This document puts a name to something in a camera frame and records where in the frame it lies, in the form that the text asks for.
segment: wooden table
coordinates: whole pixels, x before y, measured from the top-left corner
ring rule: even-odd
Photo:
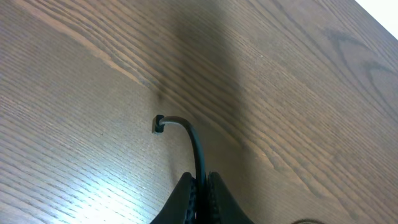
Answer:
[[[0,1],[0,222],[149,223],[189,119],[256,223],[398,222],[398,41],[354,0]]]

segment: brown wooden surface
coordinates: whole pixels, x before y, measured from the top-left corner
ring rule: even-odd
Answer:
[[[256,223],[398,223],[398,41],[353,0],[0,1],[0,223],[149,223],[207,170]]]

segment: black object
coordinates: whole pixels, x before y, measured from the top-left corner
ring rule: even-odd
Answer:
[[[217,172],[210,172],[206,176],[205,157],[192,125],[183,118],[157,115],[154,118],[152,132],[162,133],[165,124],[179,124],[187,130],[195,158],[196,179],[189,172],[181,176],[152,224],[253,223],[235,202],[220,175]]]

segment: black cable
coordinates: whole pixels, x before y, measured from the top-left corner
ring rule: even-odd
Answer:
[[[179,124],[183,126],[185,130],[187,130],[189,138],[191,139],[197,180],[197,218],[200,218],[201,210],[204,206],[204,203],[202,203],[202,201],[206,200],[206,171],[205,156],[203,154],[203,149],[200,144],[198,134],[191,125],[191,123],[189,123],[189,121],[187,121],[186,119],[180,118],[178,116],[164,117],[163,115],[157,115],[154,118],[154,126],[152,127],[152,132],[155,134],[162,133],[165,124]]]

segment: cable connector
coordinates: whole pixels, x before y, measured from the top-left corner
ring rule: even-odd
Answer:
[[[160,124],[160,120],[164,118],[163,115],[156,115],[152,122],[152,134],[162,134],[164,130],[164,124]]]

